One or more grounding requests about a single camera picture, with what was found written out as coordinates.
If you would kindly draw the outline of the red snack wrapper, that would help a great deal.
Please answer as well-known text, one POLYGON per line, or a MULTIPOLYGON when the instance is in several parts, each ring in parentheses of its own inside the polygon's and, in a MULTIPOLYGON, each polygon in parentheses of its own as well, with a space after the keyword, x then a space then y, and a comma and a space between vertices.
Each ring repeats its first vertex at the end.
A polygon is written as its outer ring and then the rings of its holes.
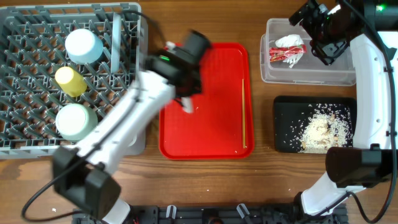
POLYGON ((293 55, 304 54, 307 47, 304 44, 291 47, 271 47, 269 49, 270 62, 285 60, 293 55))

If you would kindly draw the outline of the small light blue bowl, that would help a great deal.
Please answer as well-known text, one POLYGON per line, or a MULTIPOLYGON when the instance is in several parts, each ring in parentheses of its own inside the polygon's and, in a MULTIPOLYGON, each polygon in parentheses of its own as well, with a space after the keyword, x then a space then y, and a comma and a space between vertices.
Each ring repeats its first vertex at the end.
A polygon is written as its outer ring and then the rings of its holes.
POLYGON ((103 42, 87 29, 77 29, 69 33, 65 48, 70 60, 79 65, 93 63, 103 54, 103 42))

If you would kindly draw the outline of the light green bowl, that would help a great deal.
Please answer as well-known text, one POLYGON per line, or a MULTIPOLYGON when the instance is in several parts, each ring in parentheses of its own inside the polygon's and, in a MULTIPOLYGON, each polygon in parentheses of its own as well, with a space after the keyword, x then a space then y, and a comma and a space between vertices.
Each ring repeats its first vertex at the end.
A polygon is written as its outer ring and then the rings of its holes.
POLYGON ((96 113, 91 108, 76 103, 64 106, 55 119, 61 137, 71 142, 84 139, 97 124, 96 113))

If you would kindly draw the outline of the yellow plastic cup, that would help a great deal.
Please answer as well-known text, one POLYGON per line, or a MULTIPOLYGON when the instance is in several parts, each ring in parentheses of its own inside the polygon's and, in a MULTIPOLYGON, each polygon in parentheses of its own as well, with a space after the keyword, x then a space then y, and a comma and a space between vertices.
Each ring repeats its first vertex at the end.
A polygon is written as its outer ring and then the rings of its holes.
POLYGON ((72 97, 82 95, 87 89, 83 77, 71 67, 60 67, 55 73, 55 81, 66 94, 72 97))

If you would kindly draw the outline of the leftover rice with scraps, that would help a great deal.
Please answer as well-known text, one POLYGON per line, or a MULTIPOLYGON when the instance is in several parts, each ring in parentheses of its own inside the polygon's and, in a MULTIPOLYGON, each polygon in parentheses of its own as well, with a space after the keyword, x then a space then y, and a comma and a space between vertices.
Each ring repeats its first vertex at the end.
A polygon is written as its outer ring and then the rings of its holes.
POLYGON ((336 103, 311 103, 290 122, 282 142, 294 152, 325 154, 331 147, 351 147, 353 124, 350 108, 336 103))

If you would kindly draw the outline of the white napkin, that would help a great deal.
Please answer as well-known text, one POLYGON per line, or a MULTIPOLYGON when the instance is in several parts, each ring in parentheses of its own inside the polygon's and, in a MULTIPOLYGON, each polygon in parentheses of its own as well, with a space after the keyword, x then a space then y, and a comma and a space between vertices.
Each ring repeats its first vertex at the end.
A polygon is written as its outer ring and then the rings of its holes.
MULTIPOLYGON (((275 41, 276 47, 295 47, 302 44, 304 44, 304 42, 297 34, 290 34, 275 41)), ((284 59, 283 62, 289 63, 289 68, 292 68, 302 58, 302 56, 303 53, 295 54, 284 59)))

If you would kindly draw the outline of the large light blue plate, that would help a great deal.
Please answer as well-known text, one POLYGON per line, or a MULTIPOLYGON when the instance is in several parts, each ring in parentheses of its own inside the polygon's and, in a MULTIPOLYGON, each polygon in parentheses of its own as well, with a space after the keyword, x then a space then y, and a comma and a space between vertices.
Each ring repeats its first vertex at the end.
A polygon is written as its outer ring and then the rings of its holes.
POLYGON ((119 70, 121 48, 121 16, 118 13, 113 15, 112 44, 111 44, 111 73, 119 70))

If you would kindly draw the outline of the white plastic fork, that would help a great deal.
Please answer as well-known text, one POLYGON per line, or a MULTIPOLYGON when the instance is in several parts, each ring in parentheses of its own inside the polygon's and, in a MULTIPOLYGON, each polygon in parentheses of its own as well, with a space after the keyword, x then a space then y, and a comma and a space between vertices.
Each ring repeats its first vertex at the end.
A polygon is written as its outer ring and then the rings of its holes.
POLYGON ((184 112, 193 113, 193 103, 190 97, 181 97, 181 103, 184 112))

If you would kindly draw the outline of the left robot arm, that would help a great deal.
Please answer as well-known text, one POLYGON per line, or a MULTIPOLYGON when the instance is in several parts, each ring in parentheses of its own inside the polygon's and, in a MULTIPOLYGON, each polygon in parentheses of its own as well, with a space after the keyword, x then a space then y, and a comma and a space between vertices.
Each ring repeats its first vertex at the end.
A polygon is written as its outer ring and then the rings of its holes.
POLYGON ((60 147, 53 155, 53 186, 56 193, 79 211, 106 223, 131 220, 131 206, 120 199, 121 186, 113 179, 119 162, 134 136, 167 104, 201 92, 200 65, 204 53, 160 50, 147 57, 145 69, 89 135, 73 149, 60 147))

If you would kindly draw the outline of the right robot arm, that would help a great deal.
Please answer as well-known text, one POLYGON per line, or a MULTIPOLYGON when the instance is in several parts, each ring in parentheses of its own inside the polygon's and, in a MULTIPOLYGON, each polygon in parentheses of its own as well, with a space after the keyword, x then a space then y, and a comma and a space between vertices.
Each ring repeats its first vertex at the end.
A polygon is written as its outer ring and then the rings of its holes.
POLYGON ((397 183, 397 2, 340 1, 330 12, 307 1, 289 19, 311 37, 313 54, 332 64, 351 51, 356 74, 357 116, 351 147, 331 147, 326 171, 295 197, 299 220, 318 220, 358 192, 389 182, 380 220, 397 183))

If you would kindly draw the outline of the wooden chopstick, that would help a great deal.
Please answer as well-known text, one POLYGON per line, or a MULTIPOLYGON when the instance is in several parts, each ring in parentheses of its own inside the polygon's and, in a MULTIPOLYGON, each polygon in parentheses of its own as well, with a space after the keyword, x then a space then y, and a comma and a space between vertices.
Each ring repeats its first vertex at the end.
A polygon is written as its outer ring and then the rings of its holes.
POLYGON ((246 109, 245 109, 245 91, 244 91, 244 79, 241 83, 241 96, 242 96, 242 138, 243 148, 246 148, 246 109))

